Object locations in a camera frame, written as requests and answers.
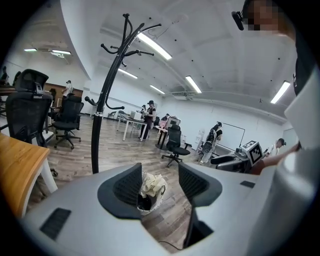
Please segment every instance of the chair headrest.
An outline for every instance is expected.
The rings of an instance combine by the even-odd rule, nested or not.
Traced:
[[[180,128],[179,125],[173,124],[173,125],[171,126],[171,129],[172,129],[172,130],[180,131],[181,128]]]
[[[33,93],[37,91],[37,85],[44,89],[45,83],[49,76],[33,69],[22,71],[15,82],[15,90],[17,92]]]

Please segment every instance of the mesh chair back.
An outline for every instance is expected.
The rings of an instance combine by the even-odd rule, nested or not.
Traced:
[[[173,124],[171,127],[168,127],[168,136],[167,149],[170,151],[172,148],[179,148],[181,144],[180,126]]]
[[[65,123],[75,123],[83,107],[83,102],[75,102],[70,99],[66,99],[63,103],[63,111],[61,113],[60,120]]]
[[[34,98],[31,92],[11,93],[5,102],[6,119],[10,136],[32,143],[42,138],[42,131],[52,102],[51,95]]]
[[[33,69],[26,69],[22,71],[18,79],[15,82],[15,90],[18,92],[29,92],[35,91],[35,84],[39,84],[44,89],[45,83],[48,80],[48,76],[39,71]]]

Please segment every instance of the whiteboard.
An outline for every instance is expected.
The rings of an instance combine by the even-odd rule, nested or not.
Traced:
[[[222,139],[218,144],[230,150],[236,151],[236,148],[239,148],[242,142],[246,130],[228,123],[222,123],[221,130]]]

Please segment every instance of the wooden tabletop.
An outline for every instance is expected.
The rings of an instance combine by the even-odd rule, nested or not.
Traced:
[[[49,152],[0,133],[0,186],[16,217],[22,216],[27,193]]]
[[[14,87],[1,87],[0,86],[0,96],[8,96],[12,93],[16,93],[16,88]],[[44,94],[51,95],[50,91],[45,90]]]

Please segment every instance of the wooden desk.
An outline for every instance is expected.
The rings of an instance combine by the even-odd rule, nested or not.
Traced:
[[[0,96],[8,96],[12,93],[16,93],[15,87],[0,87]],[[50,91],[45,90],[44,94],[51,95]]]
[[[31,190],[41,173],[52,193],[57,185],[50,172],[50,150],[0,133],[0,186],[12,212],[25,215]]]

